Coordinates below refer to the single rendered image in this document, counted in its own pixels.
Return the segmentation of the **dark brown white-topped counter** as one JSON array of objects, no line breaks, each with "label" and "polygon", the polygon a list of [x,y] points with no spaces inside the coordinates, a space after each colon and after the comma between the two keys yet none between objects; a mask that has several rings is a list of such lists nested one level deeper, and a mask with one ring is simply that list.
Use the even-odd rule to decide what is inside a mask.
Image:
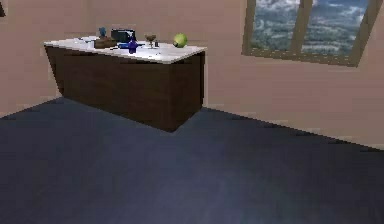
[{"label": "dark brown white-topped counter", "polygon": [[117,47],[95,49],[76,38],[44,47],[65,98],[167,132],[202,108],[204,47],[161,43],[131,54]]}]

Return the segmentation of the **green ball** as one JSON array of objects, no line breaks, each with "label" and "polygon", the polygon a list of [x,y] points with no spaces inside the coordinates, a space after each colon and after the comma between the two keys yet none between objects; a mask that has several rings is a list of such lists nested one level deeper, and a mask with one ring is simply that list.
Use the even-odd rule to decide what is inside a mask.
[{"label": "green ball", "polygon": [[173,45],[176,48],[183,48],[187,44],[187,37],[183,33],[178,33],[174,36]]}]

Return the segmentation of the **black toaster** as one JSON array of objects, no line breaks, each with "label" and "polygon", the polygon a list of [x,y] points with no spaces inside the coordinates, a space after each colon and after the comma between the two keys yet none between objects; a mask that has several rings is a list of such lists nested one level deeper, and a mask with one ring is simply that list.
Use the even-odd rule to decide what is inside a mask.
[{"label": "black toaster", "polygon": [[135,31],[133,29],[112,29],[111,37],[117,42],[128,43],[135,40]]}]

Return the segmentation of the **brown framed window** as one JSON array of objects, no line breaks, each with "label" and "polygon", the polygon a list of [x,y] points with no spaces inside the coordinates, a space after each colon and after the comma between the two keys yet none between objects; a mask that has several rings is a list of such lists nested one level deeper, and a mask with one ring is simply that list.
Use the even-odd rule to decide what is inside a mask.
[{"label": "brown framed window", "polygon": [[384,0],[247,0],[242,54],[356,67]]}]

